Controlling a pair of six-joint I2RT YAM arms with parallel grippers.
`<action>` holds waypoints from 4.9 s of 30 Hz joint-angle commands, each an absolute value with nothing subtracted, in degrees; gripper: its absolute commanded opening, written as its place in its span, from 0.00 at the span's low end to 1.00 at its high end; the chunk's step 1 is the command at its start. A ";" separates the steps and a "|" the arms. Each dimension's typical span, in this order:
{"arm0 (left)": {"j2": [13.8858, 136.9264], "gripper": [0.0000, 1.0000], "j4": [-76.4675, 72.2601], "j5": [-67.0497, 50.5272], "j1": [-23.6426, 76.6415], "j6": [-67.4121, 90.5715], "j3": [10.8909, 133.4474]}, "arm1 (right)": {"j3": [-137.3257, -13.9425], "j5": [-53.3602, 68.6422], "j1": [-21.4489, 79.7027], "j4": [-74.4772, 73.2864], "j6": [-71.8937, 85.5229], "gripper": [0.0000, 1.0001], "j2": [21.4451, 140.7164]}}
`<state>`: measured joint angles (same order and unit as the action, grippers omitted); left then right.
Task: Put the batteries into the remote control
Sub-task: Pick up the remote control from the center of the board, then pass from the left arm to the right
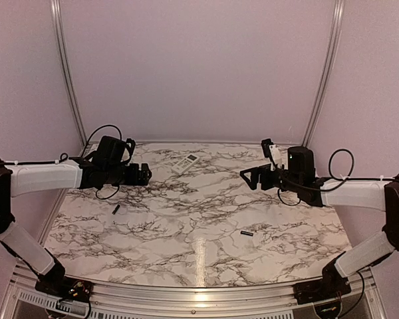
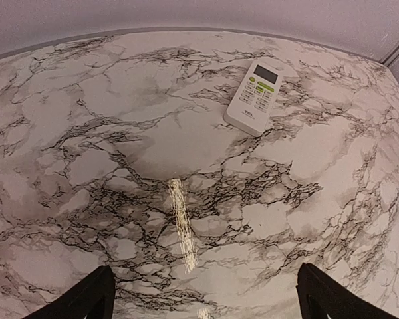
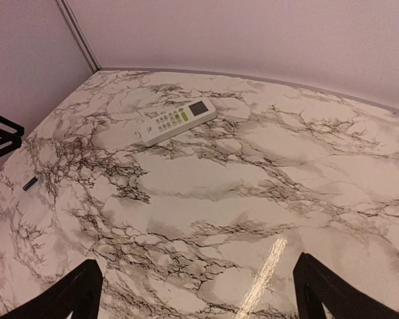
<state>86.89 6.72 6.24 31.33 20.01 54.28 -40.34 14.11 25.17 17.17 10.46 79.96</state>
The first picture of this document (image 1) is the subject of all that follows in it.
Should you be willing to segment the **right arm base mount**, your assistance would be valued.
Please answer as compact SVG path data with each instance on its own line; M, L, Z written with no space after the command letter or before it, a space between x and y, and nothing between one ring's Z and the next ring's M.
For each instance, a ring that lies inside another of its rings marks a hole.
M347 279L342 279L339 284L325 284L323 279L317 279L297 283L293 291L297 304L308 304L341 297L351 293L352 289Z

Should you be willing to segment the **white remote control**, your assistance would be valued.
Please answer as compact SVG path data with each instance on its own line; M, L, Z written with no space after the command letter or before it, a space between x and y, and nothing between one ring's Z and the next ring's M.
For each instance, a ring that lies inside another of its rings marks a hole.
M188 154L175 163L171 169L174 173L182 175L190 170L199 161L199 159L200 157L197 154Z

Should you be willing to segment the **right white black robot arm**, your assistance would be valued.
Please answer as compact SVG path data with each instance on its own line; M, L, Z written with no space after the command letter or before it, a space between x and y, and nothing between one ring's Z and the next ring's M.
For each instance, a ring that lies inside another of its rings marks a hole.
M399 251L399 173L394 177L336 177L333 173L319 177L309 148L290 147L286 163L271 140L264 140L262 148L269 163L240 172L250 189L288 191L310 207L334 209L347 229L352 229L347 219L353 213L376 213L382 222L381 228L368 231L349 251L323 268L316 284L320 296L331 297L349 276Z

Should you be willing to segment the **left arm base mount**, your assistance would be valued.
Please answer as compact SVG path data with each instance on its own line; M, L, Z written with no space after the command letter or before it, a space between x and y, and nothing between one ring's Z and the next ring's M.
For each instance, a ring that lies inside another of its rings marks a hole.
M37 281L35 290L45 294L59 297L63 300L74 300L88 303L93 289L93 283L65 276L61 283L51 284L45 281Z

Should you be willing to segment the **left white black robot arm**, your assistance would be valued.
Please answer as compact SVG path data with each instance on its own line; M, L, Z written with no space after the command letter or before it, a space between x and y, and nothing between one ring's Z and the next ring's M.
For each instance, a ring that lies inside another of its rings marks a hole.
M5 162L0 158L0 243L30 266L39 281L57 296L64 296L71 285L64 266L42 247L11 212L11 200L26 193L54 189L95 189L146 186L152 176L148 164L131 161L136 143L110 136L98 147L78 157L62 155L58 160Z

